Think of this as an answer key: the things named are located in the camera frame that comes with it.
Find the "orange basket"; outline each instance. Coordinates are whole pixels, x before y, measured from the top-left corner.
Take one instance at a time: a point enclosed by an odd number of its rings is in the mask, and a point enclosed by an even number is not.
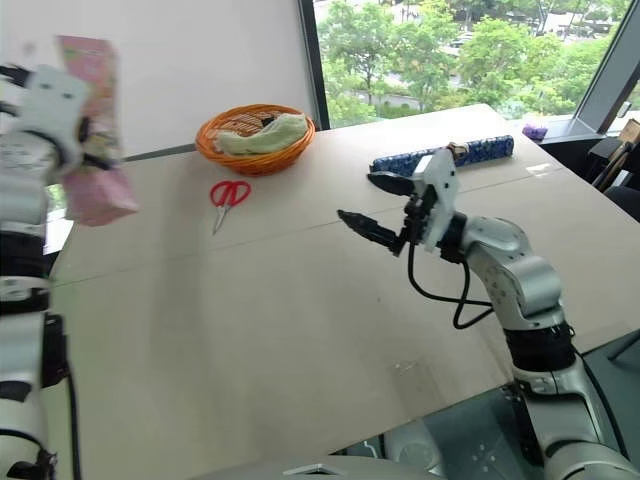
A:
[[[259,132],[263,128],[262,120],[275,118],[283,113],[301,114],[302,112],[280,105],[247,105],[237,107],[221,113],[200,127],[196,135],[196,148],[208,160],[252,177],[269,175],[292,165],[300,154],[311,143],[316,134],[313,121],[307,118],[307,133],[292,145],[279,152],[261,155],[231,156],[215,149],[214,142],[218,132],[222,130],[236,132],[247,137]]]

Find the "black wire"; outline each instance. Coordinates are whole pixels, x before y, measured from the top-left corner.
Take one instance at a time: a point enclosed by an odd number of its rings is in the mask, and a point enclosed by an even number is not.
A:
[[[387,458],[387,444],[384,441],[384,433],[378,435],[378,444],[380,445],[380,458]]]
[[[414,276],[414,272],[413,272],[413,268],[414,268],[414,258],[415,258],[415,249],[416,249],[416,244],[415,242],[412,240],[409,242],[409,259],[407,262],[407,270],[409,272],[409,283],[411,283],[411,286],[413,288],[416,289],[416,291],[422,295],[423,297],[426,297],[430,300],[436,300],[438,302],[447,302],[447,303],[457,303],[458,305],[461,303],[461,298],[452,298],[452,297],[444,297],[442,295],[434,295],[432,293],[427,292],[426,290],[424,290],[416,281],[415,276]],[[480,305],[482,307],[490,307],[491,303],[490,302],[483,302],[480,300],[467,300],[466,298],[464,299],[464,301],[462,301],[462,305]]]
[[[471,320],[466,323],[460,323],[460,315],[462,315],[462,310],[464,310],[464,306],[467,303],[467,295],[469,293],[469,285],[471,284],[471,273],[469,272],[469,264],[466,260],[462,260],[462,269],[464,270],[464,286],[462,287],[462,295],[460,295],[460,302],[456,307],[456,312],[453,314],[453,326],[458,330],[464,330],[465,328],[469,328],[476,323],[478,323],[483,318],[493,313],[493,307],[488,308],[480,315],[475,316]]]
[[[571,347],[573,348],[573,351],[575,352],[575,354],[578,357],[580,357],[580,359],[582,359],[584,370],[587,373],[589,380],[591,380],[593,387],[596,389],[596,392],[598,393],[600,400],[602,401],[602,406],[604,407],[604,411],[607,413],[607,417],[609,417],[609,422],[611,423],[611,429],[613,430],[613,435],[616,437],[616,442],[618,442],[618,448],[620,449],[620,454],[627,460],[631,461],[631,458],[629,457],[629,451],[627,450],[627,445],[622,436],[622,431],[620,430],[620,425],[618,424],[618,420],[616,420],[616,416],[613,414],[613,409],[611,408],[611,404],[609,403],[609,400],[607,399],[607,396],[605,395],[604,390],[602,389],[602,385],[600,385],[600,382],[596,378],[596,375],[593,373],[593,370],[591,370],[591,367],[589,366],[585,358],[582,356],[582,354],[575,347],[575,345],[571,345]]]
[[[67,364],[67,390],[69,393],[69,417],[71,422],[71,463],[73,480],[82,480],[80,468],[80,434],[78,432],[78,401],[76,387],[73,381],[73,372]]]

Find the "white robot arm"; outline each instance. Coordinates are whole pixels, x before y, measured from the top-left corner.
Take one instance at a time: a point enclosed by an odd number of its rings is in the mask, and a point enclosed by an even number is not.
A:
[[[339,211],[339,216],[396,255],[406,242],[411,249],[418,243],[428,251],[438,247],[443,258],[463,263],[465,272],[470,267],[480,278],[511,352],[518,399],[525,406],[520,414],[537,444],[533,453],[544,462],[549,480],[640,479],[626,458],[603,445],[605,409],[571,344],[555,270],[533,254],[517,225],[497,218],[469,219],[455,211],[454,158],[463,148],[452,144],[424,157],[411,179],[369,176],[386,191],[410,195],[399,236],[360,214]],[[456,318],[465,302],[466,294]]]
[[[27,80],[20,117],[0,137],[0,478],[48,480],[42,388],[68,373],[62,318],[49,313],[47,193],[82,162],[81,80],[42,66]]]

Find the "green foliage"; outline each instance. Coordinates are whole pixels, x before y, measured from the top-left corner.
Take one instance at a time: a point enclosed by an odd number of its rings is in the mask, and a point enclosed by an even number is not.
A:
[[[389,102],[385,102],[378,107],[378,116],[382,118],[402,118],[410,115],[418,115],[420,110],[411,108],[408,104],[403,103],[399,107],[389,105]]]
[[[534,78],[547,77],[558,63],[562,41],[552,33],[529,39],[526,58],[520,78],[530,82]]]
[[[342,60],[324,61],[322,72],[332,127],[358,125],[375,117],[375,109],[356,97],[359,78],[347,71]]]
[[[492,16],[504,17],[507,11],[524,14],[537,18],[541,30],[550,11],[580,10],[592,12],[594,19],[605,14],[615,18],[624,14],[628,1],[415,0],[411,4],[421,5],[419,18],[403,18],[395,24],[388,7],[391,2],[353,7],[345,0],[334,0],[318,27],[332,126],[371,121],[376,112],[396,118],[477,102],[488,103],[509,118],[528,112],[572,113],[613,33],[563,43],[555,34],[536,36],[533,22],[529,27],[518,26]],[[444,47],[459,35],[454,11],[465,9],[473,19],[479,13],[487,15],[475,23],[473,37],[456,57]],[[575,21],[573,32],[586,34],[593,25]],[[399,75],[404,85],[390,85],[391,73]],[[460,82],[454,84],[456,73]],[[366,103],[356,95],[363,91]],[[413,97],[420,108],[391,106],[385,102],[388,95]],[[630,99],[640,103],[640,93]]]
[[[525,70],[526,28],[485,17],[473,38],[460,48],[459,73],[476,102],[498,107]]]
[[[443,0],[429,0],[422,6],[419,22],[399,26],[398,51],[402,55],[402,80],[420,103],[420,111],[432,111],[437,99],[448,90],[454,66],[451,55],[441,50],[453,40],[457,26]]]
[[[365,3],[356,10],[346,1],[334,1],[318,27],[322,55],[342,60],[350,73],[365,83],[369,104],[375,79],[388,71],[393,15],[384,6]]]
[[[629,8],[629,0],[600,0],[610,11],[615,21],[622,20]]]

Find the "beige tabletop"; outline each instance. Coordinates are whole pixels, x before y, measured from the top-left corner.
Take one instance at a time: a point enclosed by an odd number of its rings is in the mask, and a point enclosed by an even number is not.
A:
[[[508,133],[483,106],[322,132],[296,167],[252,179],[213,239],[206,194],[233,175],[196,154],[130,165],[141,212],[74,229],[55,274],[87,478],[182,480],[328,453],[509,381],[494,317],[454,330],[450,306],[409,286],[405,255],[335,217],[363,211],[398,228],[402,199],[364,180],[371,157],[463,140],[461,129]],[[459,210],[515,221],[557,268],[579,348],[640,327],[630,217],[520,136],[512,158],[460,177]],[[417,265],[431,290],[460,291],[459,267],[427,253]],[[472,293],[484,295],[475,281]],[[64,390],[45,401],[67,478]]]

